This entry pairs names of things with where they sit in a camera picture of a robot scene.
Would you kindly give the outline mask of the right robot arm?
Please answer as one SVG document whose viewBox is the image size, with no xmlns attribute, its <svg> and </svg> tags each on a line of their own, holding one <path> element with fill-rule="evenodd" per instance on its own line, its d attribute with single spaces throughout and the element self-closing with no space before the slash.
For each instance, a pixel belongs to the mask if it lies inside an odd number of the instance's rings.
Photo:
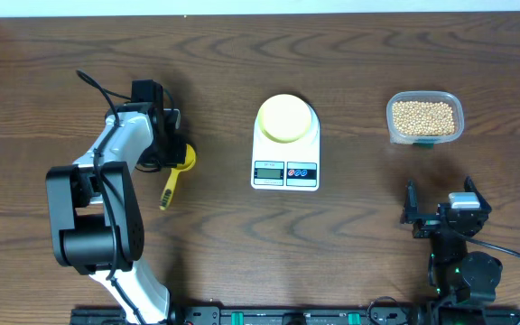
<svg viewBox="0 0 520 325">
<path fill-rule="evenodd" d="M 418 312 L 420 324 L 486 324 L 488 304 L 496 299 L 502 263 L 481 251 L 470 252 L 467 242 L 485 225 L 492 211 L 470 177 L 464 190 L 449 194 L 434 213 L 422 213 L 415 185 L 408 181 L 401 222 L 413 226 L 413 237 L 428 239 L 431 257 L 429 285 L 438 298 Z"/>
</svg>

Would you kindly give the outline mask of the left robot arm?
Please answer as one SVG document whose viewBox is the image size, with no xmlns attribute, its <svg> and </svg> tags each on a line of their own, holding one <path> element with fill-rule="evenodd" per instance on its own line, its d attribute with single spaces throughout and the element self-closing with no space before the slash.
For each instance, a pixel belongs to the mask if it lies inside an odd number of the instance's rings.
<svg viewBox="0 0 520 325">
<path fill-rule="evenodd" d="M 109 110 L 98 139 L 75 162 L 46 174 L 53 254 L 102 285 L 126 324 L 181 324 L 185 316 L 144 259 L 144 223 L 132 173 L 176 169 L 191 148 L 177 135 L 181 113 L 154 102 Z"/>
</svg>

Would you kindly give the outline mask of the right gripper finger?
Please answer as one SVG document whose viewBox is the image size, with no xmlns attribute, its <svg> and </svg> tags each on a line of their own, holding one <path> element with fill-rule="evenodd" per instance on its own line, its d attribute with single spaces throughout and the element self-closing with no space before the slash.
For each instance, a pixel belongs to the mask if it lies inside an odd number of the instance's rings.
<svg viewBox="0 0 520 325">
<path fill-rule="evenodd" d="M 414 182 L 409 180 L 405 187 L 405 202 L 400 217 L 402 224 L 412 224 L 418 219 L 419 207 Z"/>
<path fill-rule="evenodd" d="M 478 202 L 480 204 L 480 208 L 482 210 L 484 210 L 486 212 L 491 211 L 491 206 L 488 204 L 488 202 L 485 200 L 485 198 L 480 194 L 480 192 L 478 191 L 477 187 L 475 186 L 475 184 L 470 176 L 466 177 L 463 186 L 464 186 L 464 190 L 466 192 L 473 192 L 477 196 Z"/>
</svg>

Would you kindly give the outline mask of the yellow measuring scoop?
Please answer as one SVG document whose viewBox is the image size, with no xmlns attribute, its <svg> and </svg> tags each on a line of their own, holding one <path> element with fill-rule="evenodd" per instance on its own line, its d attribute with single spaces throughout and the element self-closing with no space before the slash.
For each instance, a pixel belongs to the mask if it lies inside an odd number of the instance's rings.
<svg viewBox="0 0 520 325">
<path fill-rule="evenodd" d="M 196 164 L 196 161 L 197 154 L 194 148 L 190 144 L 187 144 L 184 163 L 171 169 L 170 176 L 164 186 L 160 198 L 160 210 L 167 210 L 170 207 L 180 174 L 191 170 Z"/>
</svg>

